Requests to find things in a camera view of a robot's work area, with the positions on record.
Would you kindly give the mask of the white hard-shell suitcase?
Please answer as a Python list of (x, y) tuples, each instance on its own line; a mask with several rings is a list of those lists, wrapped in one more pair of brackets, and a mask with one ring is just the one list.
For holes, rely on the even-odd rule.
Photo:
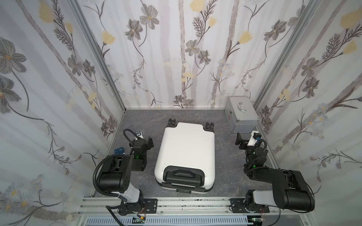
[(159, 186), (180, 193), (208, 193), (215, 184), (214, 124), (169, 119), (154, 176)]

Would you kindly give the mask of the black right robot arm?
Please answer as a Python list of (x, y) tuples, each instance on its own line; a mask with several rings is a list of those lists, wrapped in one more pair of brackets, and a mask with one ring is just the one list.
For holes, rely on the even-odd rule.
[(277, 207), (297, 213), (308, 213), (315, 209), (314, 193), (301, 172), (265, 165), (267, 142), (258, 131), (253, 131), (249, 140), (243, 139), (238, 132), (235, 145), (245, 151), (245, 175), (250, 180), (271, 184), (271, 190), (248, 190), (243, 204), (248, 212), (256, 212), (263, 207)]

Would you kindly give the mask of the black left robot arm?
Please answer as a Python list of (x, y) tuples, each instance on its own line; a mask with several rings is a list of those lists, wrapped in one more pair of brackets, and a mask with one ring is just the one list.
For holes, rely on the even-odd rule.
[(92, 175), (95, 190), (109, 197), (121, 200), (119, 206), (106, 209), (114, 214), (144, 213), (146, 202), (140, 189), (131, 184), (131, 173), (133, 171), (144, 171), (147, 166), (147, 152), (154, 147), (153, 139), (144, 139), (138, 131), (124, 129), (123, 135), (129, 142), (130, 153), (115, 153), (108, 155), (96, 166)]

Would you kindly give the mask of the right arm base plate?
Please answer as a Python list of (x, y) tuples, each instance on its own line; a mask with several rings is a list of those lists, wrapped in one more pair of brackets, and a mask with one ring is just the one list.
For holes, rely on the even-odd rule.
[(269, 213), (270, 210), (267, 206), (248, 203), (245, 198), (231, 198), (230, 208), (233, 213)]

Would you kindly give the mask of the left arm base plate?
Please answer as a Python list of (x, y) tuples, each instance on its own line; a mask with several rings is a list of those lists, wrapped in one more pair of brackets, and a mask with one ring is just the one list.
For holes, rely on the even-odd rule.
[(127, 214), (156, 214), (158, 199), (143, 199), (135, 203), (123, 203), (118, 208), (118, 214), (125, 216)]

